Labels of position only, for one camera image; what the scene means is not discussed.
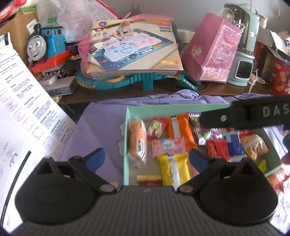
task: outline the gray wall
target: gray wall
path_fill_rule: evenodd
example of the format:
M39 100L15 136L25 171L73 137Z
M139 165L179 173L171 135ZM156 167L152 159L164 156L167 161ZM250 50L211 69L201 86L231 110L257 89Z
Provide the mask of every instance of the gray wall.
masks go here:
M102 1L121 17L124 17L131 5L136 2L136 0ZM190 31L195 31L206 12L218 14L225 3L224 0L139 0L137 2L140 4L142 13L174 17L178 29ZM232 0L232 2L250 4L251 0ZM269 18L267 29L290 31L290 7L282 0L252 0L252 6L259 14Z

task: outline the ribbed black surface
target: ribbed black surface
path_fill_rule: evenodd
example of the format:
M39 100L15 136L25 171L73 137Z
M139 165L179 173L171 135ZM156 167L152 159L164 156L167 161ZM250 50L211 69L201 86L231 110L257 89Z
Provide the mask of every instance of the ribbed black surface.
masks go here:
M227 226L205 215L192 197L171 187L125 186L99 199L82 218L60 226L24 223L17 236L275 236L270 224L255 227Z

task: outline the pink candy bar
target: pink candy bar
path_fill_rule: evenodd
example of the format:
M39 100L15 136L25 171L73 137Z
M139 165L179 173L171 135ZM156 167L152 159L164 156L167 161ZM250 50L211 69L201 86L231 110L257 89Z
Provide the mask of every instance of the pink candy bar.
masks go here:
M185 153L185 144L183 138L161 139L152 141L152 157L159 155L174 155Z

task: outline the red bag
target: red bag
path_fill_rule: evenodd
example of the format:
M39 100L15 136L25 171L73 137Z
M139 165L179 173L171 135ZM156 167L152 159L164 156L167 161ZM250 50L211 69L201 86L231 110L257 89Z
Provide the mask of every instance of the red bag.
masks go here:
M181 55L182 64L197 81L226 83L241 39L241 29L207 13Z

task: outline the child's blond hair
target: child's blond hair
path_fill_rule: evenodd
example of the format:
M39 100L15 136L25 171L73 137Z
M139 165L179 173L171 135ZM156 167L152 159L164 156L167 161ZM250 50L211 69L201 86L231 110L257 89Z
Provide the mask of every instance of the child's blond hair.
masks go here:
M123 26L123 27L129 27L130 24L131 24L130 21L125 20L125 21L123 21L120 25Z

